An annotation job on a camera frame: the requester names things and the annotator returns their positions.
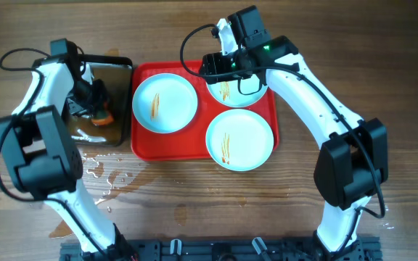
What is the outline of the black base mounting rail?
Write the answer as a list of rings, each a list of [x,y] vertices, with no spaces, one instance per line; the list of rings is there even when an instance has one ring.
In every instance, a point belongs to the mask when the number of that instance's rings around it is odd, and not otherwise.
[[[130,240],[134,260],[327,260],[312,238],[277,240],[147,241]],[[380,238],[358,236],[349,250],[335,260],[383,260]],[[59,260],[83,260],[77,243],[61,244]]]

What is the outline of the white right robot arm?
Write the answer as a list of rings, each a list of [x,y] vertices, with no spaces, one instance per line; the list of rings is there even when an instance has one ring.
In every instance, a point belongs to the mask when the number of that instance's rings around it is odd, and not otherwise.
[[[257,76],[310,130],[320,149],[313,179],[325,205],[314,238],[324,257],[337,259],[352,249],[362,212],[385,216],[386,127],[377,118],[363,120],[339,102],[287,37],[237,40],[230,51],[206,54],[198,75],[208,83]]]

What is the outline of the black water tray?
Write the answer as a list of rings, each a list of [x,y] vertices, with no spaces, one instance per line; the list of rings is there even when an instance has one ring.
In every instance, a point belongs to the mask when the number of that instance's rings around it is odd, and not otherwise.
[[[97,146],[118,146],[128,131],[130,120],[131,79],[134,64],[127,57],[81,54],[79,56],[80,80],[92,83],[101,79],[104,82],[104,102],[114,117],[114,122],[106,126],[95,126],[91,115],[72,116],[66,101],[62,111],[71,138],[78,144]]]

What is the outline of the orange sponge with green scourer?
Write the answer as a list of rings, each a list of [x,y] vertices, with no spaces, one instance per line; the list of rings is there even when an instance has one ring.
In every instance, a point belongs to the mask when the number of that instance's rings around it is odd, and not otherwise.
[[[95,126],[106,126],[114,122],[114,117],[108,109],[108,103],[104,102],[103,105],[95,112],[91,117],[91,122]]]

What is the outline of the light blue plate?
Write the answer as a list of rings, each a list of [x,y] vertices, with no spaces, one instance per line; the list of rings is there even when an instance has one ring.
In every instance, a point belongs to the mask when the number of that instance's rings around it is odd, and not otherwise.
[[[139,124],[153,133],[174,133],[194,118],[198,105],[193,85],[172,73],[153,75],[136,89],[132,111]]]
[[[210,94],[219,103],[233,108],[242,108],[253,105],[266,93],[268,86],[259,88],[259,79],[254,75],[240,81],[239,92],[237,80],[206,84]]]
[[[260,167],[274,149],[274,134],[263,117],[248,109],[230,109],[216,116],[205,134],[211,158],[228,170]]]

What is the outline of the red serving tray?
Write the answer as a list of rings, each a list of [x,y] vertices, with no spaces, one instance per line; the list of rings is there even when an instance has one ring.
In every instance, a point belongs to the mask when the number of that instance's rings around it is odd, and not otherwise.
[[[144,161],[193,160],[209,158],[205,134],[210,122],[229,108],[217,102],[202,78],[190,75],[179,61],[149,62],[139,65],[133,73],[132,91],[148,77],[159,73],[173,73],[188,80],[198,97],[198,108],[193,120],[175,133],[159,134],[147,130],[135,117],[131,118],[131,149]]]

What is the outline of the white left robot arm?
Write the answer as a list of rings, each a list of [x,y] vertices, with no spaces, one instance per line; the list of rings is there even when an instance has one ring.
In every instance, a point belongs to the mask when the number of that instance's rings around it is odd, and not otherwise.
[[[73,91],[93,82],[59,58],[37,60],[20,105],[0,117],[0,189],[19,202],[43,202],[80,242],[83,260],[135,260],[116,224],[97,207],[83,180],[77,146],[62,119]]]

